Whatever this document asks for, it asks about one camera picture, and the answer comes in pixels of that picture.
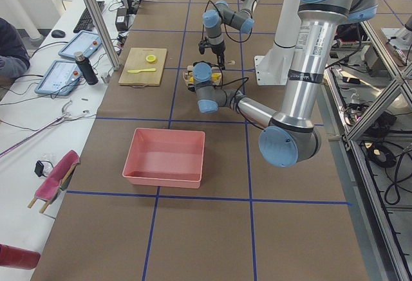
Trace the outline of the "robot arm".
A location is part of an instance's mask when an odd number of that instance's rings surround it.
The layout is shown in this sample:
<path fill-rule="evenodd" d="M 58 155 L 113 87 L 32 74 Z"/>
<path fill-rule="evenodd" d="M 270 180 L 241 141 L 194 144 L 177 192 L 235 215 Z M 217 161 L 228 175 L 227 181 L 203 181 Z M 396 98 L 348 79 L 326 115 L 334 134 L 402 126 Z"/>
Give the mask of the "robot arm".
<path fill-rule="evenodd" d="M 192 75 L 200 112 L 214 113 L 229 107 L 260 125 L 263 130 L 259 149 L 273 166 L 290 167 L 310 159 L 321 146 L 311 116 L 337 27 L 373 18 L 377 1 L 299 0 L 297 15 L 301 25 L 278 111 L 237 89 L 217 88 L 212 81 L 211 64 L 194 63 Z"/>
<path fill-rule="evenodd" d="M 250 34 L 255 20 L 253 13 L 259 0 L 240 0 L 243 2 L 240 10 L 233 10 L 226 1 L 219 0 L 208 3 L 211 8 L 206 8 L 202 15 L 202 36 L 198 43 L 199 52 L 203 55 L 210 48 L 216 55 L 217 65 L 225 69 L 225 41 L 221 27 L 231 27 L 240 33 Z"/>

